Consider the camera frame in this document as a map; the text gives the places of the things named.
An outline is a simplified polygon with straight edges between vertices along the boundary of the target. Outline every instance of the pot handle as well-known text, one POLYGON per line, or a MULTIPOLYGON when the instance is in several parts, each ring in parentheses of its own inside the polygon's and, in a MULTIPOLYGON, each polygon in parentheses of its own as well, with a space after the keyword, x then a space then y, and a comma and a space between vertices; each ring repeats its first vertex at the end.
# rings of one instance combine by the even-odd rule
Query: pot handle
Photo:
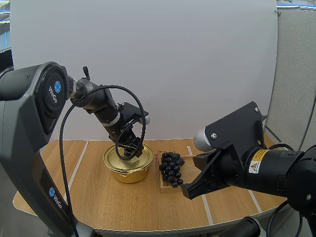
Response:
POLYGON ((138 169, 132 169, 130 171, 128 171, 126 174, 120 174, 121 176, 124 176, 124 177, 128 177, 129 175, 133 174, 133 173, 136 173, 136 172, 146 172, 146 170, 143 168, 143 167, 140 167, 138 169))

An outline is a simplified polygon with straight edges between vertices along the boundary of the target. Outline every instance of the black robotic arm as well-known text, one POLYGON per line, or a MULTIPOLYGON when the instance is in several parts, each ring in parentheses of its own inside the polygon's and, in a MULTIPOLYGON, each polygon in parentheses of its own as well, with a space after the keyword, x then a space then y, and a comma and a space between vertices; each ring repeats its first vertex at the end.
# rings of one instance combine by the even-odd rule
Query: black robotic arm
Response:
POLYGON ((49 142, 66 100, 96 115, 111 140, 124 147, 122 159, 141 154, 149 122, 139 101, 141 109, 128 103, 117 106, 108 87, 132 92, 120 86, 97 86, 87 68, 84 72, 86 77, 75 81, 65 67, 47 62, 0 75, 0 162, 28 205, 61 237, 74 235, 75 229, 80 237, 99 236, 73 216, 39 153, 49 142), (141 139, 131 129, 131 122, 137 120, 143 124, 141 139))

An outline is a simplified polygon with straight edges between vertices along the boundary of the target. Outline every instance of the robotic arm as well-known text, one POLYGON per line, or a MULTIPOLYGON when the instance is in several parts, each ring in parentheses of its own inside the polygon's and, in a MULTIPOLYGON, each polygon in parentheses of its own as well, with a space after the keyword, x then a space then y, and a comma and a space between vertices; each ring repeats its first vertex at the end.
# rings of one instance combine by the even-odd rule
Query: robotic arm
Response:
MULTIPOLYGON (((69 82, 69 98, 72 103, 76 102, 84 94, 90 92, 99 86, 90 81, 88 68, 84 67, 85 78, 75 81, 71 76, 68 76, 69 82)), ((116 142, 122 129, 136 118, 141 118, 140 109, 129 103, 122 103, 116 105, 109 89, 96 91, 81 101, 77 107, 84 108, 89 114, 94 114, 106 131, 109 134, 109 138, 116 142)), ((149 124, 150 118, 147 112, 145 112, 146 125, 149 124)), ((135 136, 132 129, 129 128, 118 141, 118 145, 124 147, 124 157, 126 159, 136 150, 139 144, 139 138, 135 136)))
MULTIPOLYGON (((58 236, 74 234, 69 207, 54 184, 40 148, 49 142, 68 98, 74 103, 98 86, 85 78, 75 81, 66 68, 55 62, 5 72, 0 75, 0 162, 32 210, 58 236)), ((115 105, 108 89, 96 91, 78 104, 94 113, 112 141, 124 147, 123 158, 131 158, 139 138, 127 124, 141 118, 140 109, 123 103, 115 105)), ((146 123, 149 123, 145 112, 146 123)), ((96 237, 95 231, 76 220, 80 237, 96 237)))
POLYGON ((251 102, 197 132, 195 146, 206 153, 193 157, 201 173, 192 183, 181 185, 182 192, 193 199, 232 185, 286 197, 316 236, 316 145, 306 152, 267 150, 265 118, 251 102))

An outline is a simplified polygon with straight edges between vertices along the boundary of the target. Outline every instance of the gold pot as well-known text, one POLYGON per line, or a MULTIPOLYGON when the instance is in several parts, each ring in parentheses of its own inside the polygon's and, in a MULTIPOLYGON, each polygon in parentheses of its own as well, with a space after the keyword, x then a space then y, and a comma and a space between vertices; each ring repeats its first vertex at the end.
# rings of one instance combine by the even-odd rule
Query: gold pot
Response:
MULTIPOLYGON (((113 177, 122 183, 136 183, 144 179, 148 173, 148 167, 153 162, 154 152, 143 143, 143 150, 140 157, 134 157, 130 160, 118 158, 115 152, 115 145, 107 149, 104 154, 104 163, 110 169, 113 177)), ((124 154, 124 148, 118 148, 121 156, 124 154)))

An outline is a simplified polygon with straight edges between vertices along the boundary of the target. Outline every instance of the white backdrop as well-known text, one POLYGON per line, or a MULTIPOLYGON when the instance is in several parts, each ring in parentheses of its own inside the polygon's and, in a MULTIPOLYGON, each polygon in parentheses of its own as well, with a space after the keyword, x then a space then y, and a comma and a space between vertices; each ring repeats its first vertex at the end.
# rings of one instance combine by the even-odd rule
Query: white backdrop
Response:
MULTIPOLYGON (((275 9, 275 0, 14 0, 14 66, 55 61, 80 79, 87 65, 94 83, 122 85, 139 97, 151 117, 145 139, 191 138, 250 101, 267 113, 275 9)), ((112 95, 135 105, 124 92, 112 95)), ((134 131, 140 135, 140 125, 134 131)), ((64 138, 108 135, 94 115, 76 108, 64 138)))

